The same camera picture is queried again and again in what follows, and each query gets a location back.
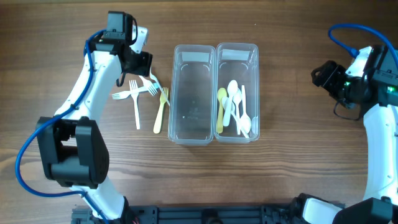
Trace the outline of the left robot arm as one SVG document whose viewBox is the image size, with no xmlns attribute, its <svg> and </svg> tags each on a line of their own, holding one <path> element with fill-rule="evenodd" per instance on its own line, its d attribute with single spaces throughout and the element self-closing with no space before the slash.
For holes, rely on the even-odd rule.
<svg viewBox="0 0 398 224">
<path fill-rule="evenodd" d="M 84 64 L 72 92 L 53 117 L 41 117 L 37 138 L 46 178 L 67 192 L 45 197 L 81 195 L 90 206 L 95 223 L 139 223 L 127 198 L 108 177 L 109 152 L 98 127 L 114 84 L 127 73 L 148 76 L 152 55 L 143 51 L 148 30 L 106 29 L 85 44 Z"/>
</svg>

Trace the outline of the white fork long handle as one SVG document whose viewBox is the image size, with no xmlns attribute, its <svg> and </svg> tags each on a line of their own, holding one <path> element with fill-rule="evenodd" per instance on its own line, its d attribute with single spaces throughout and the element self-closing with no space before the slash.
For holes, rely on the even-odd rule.
<svg viewBox="0 0 398 224">
<path fill-rule="evenodd" d="M 129 87 L 130 87 L 131 97 L 134 102 L 134 117 L 135 117 L 135 121 L 136 121 L 136 129 L 140 129 L 141 125 L 140 125 L 140 117 L 139 117 L 139 108 L 138 108 L 138 103 L 137 103 L 139 94 L 134 93 L 134 90 L 137 89 L 137 82 L 135 80 L 130 80 Z"/>
</svg>

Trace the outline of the white spoon large bowl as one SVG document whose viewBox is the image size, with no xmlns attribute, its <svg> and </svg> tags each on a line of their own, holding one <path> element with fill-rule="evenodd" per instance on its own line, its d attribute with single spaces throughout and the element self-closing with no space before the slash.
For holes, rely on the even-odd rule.
<svg viewBox="0 0 398 224">
<path fill-rule="evenodd" d="M 226 108 L 223 116 L 223 126 L 228 126 L 230 123 L 233 96 L 236 94 L 237 90 L 237 81 L 231 80 L 227 86 L 228 99 L 226 101 Z"/>
</svg>

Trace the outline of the clear white thin fork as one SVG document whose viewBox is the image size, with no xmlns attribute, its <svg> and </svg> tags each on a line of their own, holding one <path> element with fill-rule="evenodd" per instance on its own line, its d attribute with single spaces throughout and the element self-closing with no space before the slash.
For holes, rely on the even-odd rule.
<svg viewBox="0 0 398 224">
<path fill-rule="evenodd" d="M 158 81 L 157 77 L 152 73 L 152 69 L 150 68 L 150 78 L 156 82 L 156 84 L 159 87 L 159 90 L 162 92 L 162 96 L 164 96 L 166 98 L 166 102 L 168 105 L 170 105 L 170 101 L 169 98 L 166 96 L 164 89 L 162 88 L 160 82 Z"/>
</svg>

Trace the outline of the light blue plastic fork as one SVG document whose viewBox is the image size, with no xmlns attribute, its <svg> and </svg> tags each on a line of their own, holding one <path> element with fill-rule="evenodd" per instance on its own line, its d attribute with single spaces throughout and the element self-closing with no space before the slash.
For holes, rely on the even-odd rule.
<svg viewBox="0 0 398 224">
<path fill-rule="evenodd" d="M 134 90 L 134 93 L 141 93 L 141 92 L 146 92 L 146 91 L 147 91 L 147 89 L 144 86 L 142 86 L 142 87 L 139 87 L 138 89 Z M 123 100 L 123 99 L 128 98 L 130 95 L 131 95 L 131 92 L 129 90 L 126 90 L 126 91 L 120 91 L 118 93 L 114 93 L 111 95 L 111 97 L 114 100 Z"/>
</svg>

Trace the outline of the white fork tines down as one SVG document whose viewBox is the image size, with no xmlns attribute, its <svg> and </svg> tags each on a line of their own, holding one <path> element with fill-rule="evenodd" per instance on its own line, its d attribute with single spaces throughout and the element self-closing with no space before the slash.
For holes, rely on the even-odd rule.
<svg viewBox="0 0 398 224">
<path fill-rule="evenodd" d="M 153 83 L 147 79 L 145 79 L 143 76 L 139 76 L 139 78 L 142 80 L 142 83 L 146 90 L 152 95 L 155 96 L 157 94 L 157 89 L 153 85 Z"/>
</svg>

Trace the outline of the thick white spoon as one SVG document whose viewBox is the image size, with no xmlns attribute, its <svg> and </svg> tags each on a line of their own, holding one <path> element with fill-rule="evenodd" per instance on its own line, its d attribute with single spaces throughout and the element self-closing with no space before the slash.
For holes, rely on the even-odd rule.
<svg viewBox="0 0 398 224">
<path fill-rule="evenodd" d="M 226 109 L 227 101 L 228 101 L 228 97 L 227 97 L 227 96 L 225 96 L 225 97 L 222 98 L 222 105 L 223 105 L 223 108 L 224 108 L 224 109 Z M 231 115 L 232 115 L 232 117 L 235 119 L 237 128 L 240 130 L 241 134 L 243 134 L 243 136 L 244 136 L 245 138 L 249 138 L 248 134 L 247 134 L 247 133 L 245 132 L 245 130 L 241 127 L 241 122 L 240 122 L 239 118 L 238 118 L 238 117 L 236 116 L 236 114 L 235 114 L 235 109 L 236 109 L 236 107 L 235 107 L 234 103 L 232 103 L 232 104 L 231 104 Z"/>
</svg>

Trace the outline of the white spoon long handle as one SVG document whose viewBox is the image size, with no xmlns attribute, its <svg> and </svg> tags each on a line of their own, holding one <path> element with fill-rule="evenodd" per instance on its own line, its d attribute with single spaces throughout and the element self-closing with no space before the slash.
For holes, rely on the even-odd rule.
<svg viewBox="0 0 398 224">
<path fill-rule="evenodd" d="M 239 121 L 239 123 L 237 124 L 237 134 L 238 135 L 241 134 L 240 114 L 239 114 L 239 104 L 241 101 L 242 101 L 242 93 L 241 93 L 241 90 L 238 88 L 236 94 L 233 97 L 233 102 L 236 107 L 236 117 L 237 117 L 237 120 Z"/>
</svg>

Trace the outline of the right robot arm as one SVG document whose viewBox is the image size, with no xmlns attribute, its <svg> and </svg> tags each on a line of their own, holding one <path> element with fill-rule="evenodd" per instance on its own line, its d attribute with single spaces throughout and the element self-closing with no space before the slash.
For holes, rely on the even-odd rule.
<svg viewBox="0 0 398 224">
<path fill-rule="evenodd" d="M 347 208 L 300 194 L 290 204 L 290 222 L 397 223 L 397 50 L 366 47 L 349 68 L 329 60 L 311 77 L 338 105 L 360 107 L 368 142 L 366 190 Z"/>
</svg>

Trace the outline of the white spoon bowl down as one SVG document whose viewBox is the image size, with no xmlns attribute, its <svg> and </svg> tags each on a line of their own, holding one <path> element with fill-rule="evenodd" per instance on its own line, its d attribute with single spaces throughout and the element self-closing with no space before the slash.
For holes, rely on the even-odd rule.
<svg viewBox="0 0 398 224">
<path fill-rule="evenodd" d="M 242 93 L 243 114 L 240 120 L 245 132 L 249 134 L 251 130 L 251 119 L 246 112 L 246 90 L 244 85 L 241 86 L 241 93 Z"/>
</svg>

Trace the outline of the yellow plastic spoon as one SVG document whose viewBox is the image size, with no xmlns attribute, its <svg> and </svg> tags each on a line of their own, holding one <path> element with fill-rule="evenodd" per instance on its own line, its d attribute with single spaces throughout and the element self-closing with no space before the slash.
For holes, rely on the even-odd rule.
<svg viewBox="0 0 398 224">
<path fill-rule="evenodd" d="M 220 88 L 217 92 L 217 99 L 218 99 L 218 103 L 219 103 L 219 107 L 218 107 L 218 117 L 217 117 L 217 121 L 216 121 L 216 131 L 218 134 L 223 132 L 223 103 L 222 103 L 222 99 L 224 97 L 227 97 L 227 91 L 225 88 Z"/>
</svg>

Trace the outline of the yellow plastic fork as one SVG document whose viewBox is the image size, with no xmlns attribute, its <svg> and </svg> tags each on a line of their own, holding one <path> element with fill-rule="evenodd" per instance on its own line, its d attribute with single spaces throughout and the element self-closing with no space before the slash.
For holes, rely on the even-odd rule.
<svg viewBox="0 0 398 224">
<path fill-rule="evenodd" d="M 163 119 L 163 114 L 164 114 L 164 106 L 169 97 L 169 89 L 167 87 L 163 87 L 163 91 L 165 94 L 161 94 L 161 96 L 160 96 L 159 110 L 158 110 L 158 113 L 157 113 L 157 116 L 155 119 L 155 123 L 154 123 L 154 128 L 153 128 L 153 132 L 155 134 L 159 134 L 161 131 L 162 119 Z"/>
</svg>

